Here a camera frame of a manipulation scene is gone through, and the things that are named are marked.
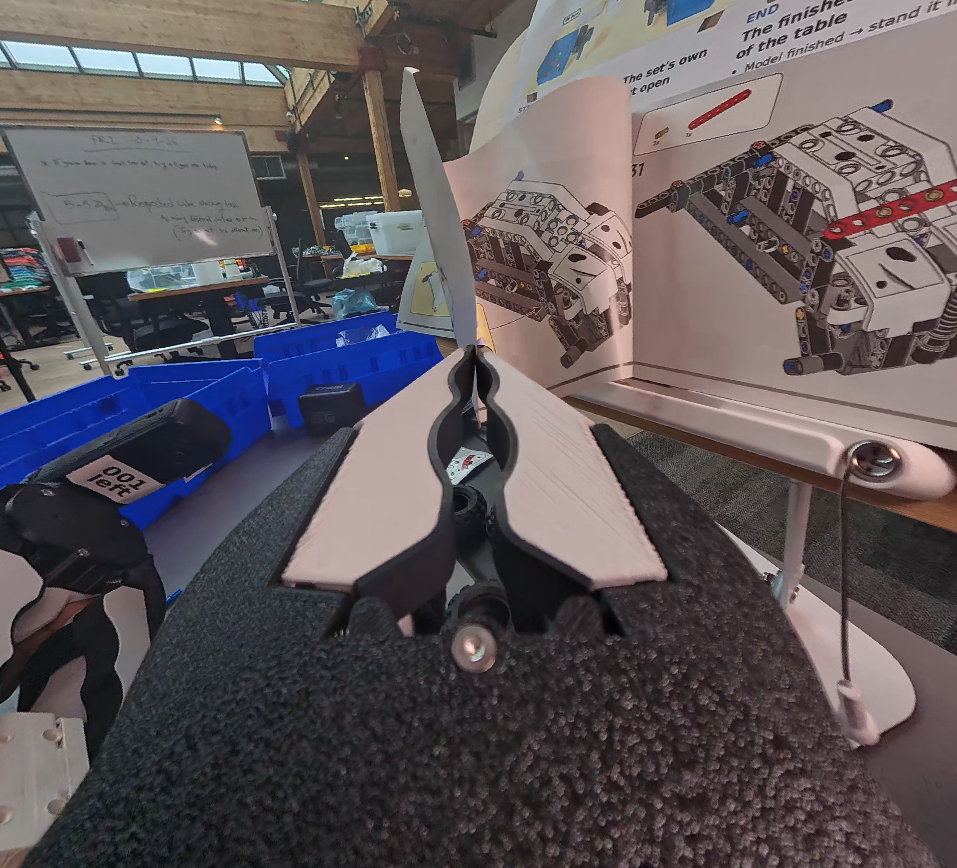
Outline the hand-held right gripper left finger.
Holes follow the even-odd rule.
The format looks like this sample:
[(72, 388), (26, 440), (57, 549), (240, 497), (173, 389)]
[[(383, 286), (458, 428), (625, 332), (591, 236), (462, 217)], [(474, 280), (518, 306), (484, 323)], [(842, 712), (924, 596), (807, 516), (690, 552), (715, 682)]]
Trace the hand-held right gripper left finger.
[(476, 349), (459, 349), (358, 425), (281, 575), (348, 595), (436, 595), (457, 559), (447, 466), (464, 437)]

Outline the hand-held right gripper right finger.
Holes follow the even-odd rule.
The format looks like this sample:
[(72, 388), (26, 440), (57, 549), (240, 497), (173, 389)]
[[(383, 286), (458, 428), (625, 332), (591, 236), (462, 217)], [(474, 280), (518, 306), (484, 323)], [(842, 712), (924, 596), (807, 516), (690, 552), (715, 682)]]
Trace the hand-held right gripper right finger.
[(488, 348), (477, 350), (477, 387), (504, 537), (589, 590), (667, 580), (592, 420)]

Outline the white toy truck model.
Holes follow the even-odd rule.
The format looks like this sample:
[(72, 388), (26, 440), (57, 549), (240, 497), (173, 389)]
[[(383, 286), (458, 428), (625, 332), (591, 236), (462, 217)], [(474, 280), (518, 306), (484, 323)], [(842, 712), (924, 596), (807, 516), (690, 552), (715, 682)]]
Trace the white toy truck model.
[(89, 769), (82, 719), (1, 716), (1, 865), (22, 865)]

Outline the toy instruction booklet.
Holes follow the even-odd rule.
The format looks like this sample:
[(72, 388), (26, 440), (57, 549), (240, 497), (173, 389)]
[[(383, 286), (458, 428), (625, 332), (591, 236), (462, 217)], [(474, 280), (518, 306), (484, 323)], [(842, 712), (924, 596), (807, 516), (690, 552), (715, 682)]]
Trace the toy instruction booklet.
[(746, 78), (639, 114), (566, 85), (445, 164), (498, 352), (950, 445), (955, 137), (869, 90)]

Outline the person's left hand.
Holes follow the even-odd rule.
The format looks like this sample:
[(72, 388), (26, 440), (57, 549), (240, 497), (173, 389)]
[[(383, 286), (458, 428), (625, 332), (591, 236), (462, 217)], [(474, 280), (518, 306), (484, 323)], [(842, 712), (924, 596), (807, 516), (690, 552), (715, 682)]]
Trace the person's left hand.
[(11, 663), (22, 673), (39, 648), (59, 630), (71, 623), (85, 608), (93, 604), (95, 598), (81, 597), (65, 603), (60, 610), (43, 625), (23, 635), (14, 647)]

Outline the toy sticker sheet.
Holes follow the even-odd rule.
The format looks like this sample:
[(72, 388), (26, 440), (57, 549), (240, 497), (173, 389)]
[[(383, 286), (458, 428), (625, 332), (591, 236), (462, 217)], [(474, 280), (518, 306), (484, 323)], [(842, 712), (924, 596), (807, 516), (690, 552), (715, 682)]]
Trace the toy sticker sheet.
[(493, 458), (485, 449), (462, 446), (447, 465), (448, 478), (453, 486), (461, 485)]

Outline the wooden table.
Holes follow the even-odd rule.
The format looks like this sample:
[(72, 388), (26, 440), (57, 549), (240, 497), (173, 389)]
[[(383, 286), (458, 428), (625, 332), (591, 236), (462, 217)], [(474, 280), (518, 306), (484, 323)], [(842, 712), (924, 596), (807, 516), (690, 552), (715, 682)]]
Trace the wooden table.
[(226, 302), (226, 295), (255, 290), (257, 295), (261, 296), (262, 287), (269, 283), (269, 276), (258, 276), (187, 288), (167, 288), (146, 293), (132, 293), (128, 299), (133, 303), (144, 304), (150, 310), (154, 309), (160, 300), (182, 299), (189, 303), (197, 303), (208, 321), (213, 336), (230, 338), (217, 345), (220, 358), (233, 360), (238, 359), (240, 354), (234, 347), (235, 340), (233, 337), (236, 336), (236, 330), (232, 322), (232, 312)]

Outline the clear plastic storage boxes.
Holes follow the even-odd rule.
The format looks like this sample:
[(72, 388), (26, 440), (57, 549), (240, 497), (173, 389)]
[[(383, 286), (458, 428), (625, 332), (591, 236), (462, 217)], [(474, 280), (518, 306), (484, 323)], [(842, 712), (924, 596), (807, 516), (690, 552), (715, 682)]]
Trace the clear plastic storage boxes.
[(326, 245), (348, 256), (358, 247), (371, 246), (379, 256), (413, 256), (425, 237), (420, 210), (379, 213), (358, 212), (330, 217), (324, 231)]

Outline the white whiteboard on stand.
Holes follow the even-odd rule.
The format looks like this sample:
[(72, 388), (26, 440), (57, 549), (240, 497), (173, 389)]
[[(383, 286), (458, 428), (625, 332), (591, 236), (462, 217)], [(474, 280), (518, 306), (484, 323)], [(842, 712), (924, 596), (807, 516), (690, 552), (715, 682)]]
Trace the white whiteboard on stand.
[(2, 125), (38, 211), (28, 217), (54, 284), (103, 374), (149, 350), (107, 354), (77, 279), (149, 266), (274, 256), (246, 134)]

